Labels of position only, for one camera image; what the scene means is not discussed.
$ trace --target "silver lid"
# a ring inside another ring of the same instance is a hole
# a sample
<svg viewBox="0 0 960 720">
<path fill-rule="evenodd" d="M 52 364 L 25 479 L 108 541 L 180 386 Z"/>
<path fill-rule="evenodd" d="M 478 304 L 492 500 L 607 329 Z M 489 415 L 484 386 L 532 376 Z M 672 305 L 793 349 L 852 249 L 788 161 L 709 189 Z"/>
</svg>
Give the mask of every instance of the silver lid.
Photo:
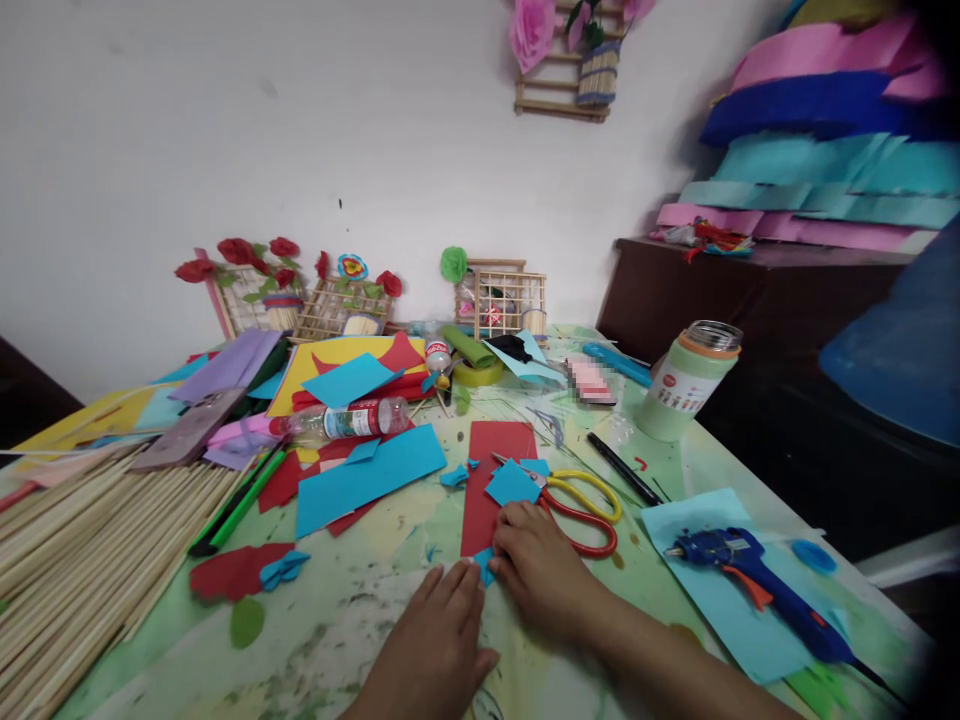
<svg viewBox="0 0 960 720">
<path fill-rule="evenodd" d="M 696 320 L 687 328 L 687 339 L 707 350 L 730 352 L 740 347 L 743 333 L 716 320 Z"/>
</svg>

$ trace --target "white wall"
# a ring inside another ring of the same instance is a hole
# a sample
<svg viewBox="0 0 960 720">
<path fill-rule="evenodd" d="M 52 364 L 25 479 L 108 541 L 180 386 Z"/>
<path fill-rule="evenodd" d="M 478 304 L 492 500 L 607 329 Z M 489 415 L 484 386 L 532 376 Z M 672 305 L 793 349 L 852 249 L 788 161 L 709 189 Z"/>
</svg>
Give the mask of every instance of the white wall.
<svg viewBox="0 0 960 720">
<path fill-rule="evenodd" d="M 785 4 L 661 0 L 594 125 L 513 114 L 510 0 L 0 0 L 0 333 L 82 400 L 141 384 L 221 337 L 191 248 L 278 234 L 396 272 L 399 320 L 459 244 L 593 323 Z"/>
</svg>

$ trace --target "thermos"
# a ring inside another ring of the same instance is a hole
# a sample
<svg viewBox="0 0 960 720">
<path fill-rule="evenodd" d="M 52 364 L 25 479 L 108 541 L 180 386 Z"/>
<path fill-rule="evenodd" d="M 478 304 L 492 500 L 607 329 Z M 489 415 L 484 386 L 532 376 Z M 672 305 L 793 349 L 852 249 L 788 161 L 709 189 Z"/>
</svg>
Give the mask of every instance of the thermos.
<svg viewBox="0 0 960 720">
<path fill-rule="evenodd" d="M 673 341 L 637 415 L 654 440 L 674 442 L 740 355 L 743 333 L 715 320 L 697 320 Z"/>
</svg>

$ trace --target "plastic bottle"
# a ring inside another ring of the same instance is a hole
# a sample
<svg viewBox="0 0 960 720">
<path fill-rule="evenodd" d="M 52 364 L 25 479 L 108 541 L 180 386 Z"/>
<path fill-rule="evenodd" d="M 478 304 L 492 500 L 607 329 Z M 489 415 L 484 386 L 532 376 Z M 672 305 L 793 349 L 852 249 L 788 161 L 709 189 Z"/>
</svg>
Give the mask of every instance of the plastic bottle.
<svg viewBox="0 0 960 720">
<path fill-rule="evenodd" d="M 287 418 L 287 432 L 293 442 L 319 448 L 331 440 L 346 437 L 389 435 L 406 430 L 410 406 L 403 398 L 357 400 L 345 408 L 314 405 Z"/>
<path fill-rule="evenodd" d="M 426 341 L 426 365 L 430 372 L 443 372 L 452 359 L 450 346 L 443 339 L 443 323 L 433 320 L 423 327 L 423 339 Z"/>
<path fill-rule="evenodd" d="M 673 341 L 637 414 L 654 440 L 675 442 L 740 355 L 743 333 L 715 320 L 697 320 Z"/>
</svg>

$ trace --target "forearm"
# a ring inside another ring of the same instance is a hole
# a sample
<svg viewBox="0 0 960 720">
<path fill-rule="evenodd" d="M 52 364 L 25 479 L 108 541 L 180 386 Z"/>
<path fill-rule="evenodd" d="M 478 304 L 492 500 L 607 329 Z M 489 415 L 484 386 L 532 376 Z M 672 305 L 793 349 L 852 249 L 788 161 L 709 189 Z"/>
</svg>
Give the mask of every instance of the forearm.
<svg viewBox="0 0 960 720">
<path fill-rule="evenodd" d="M 609 593 L 584 622 L 585 647 L 634 685 L 658 718 L 798 715 L 739 671 Z"/>
</svg>

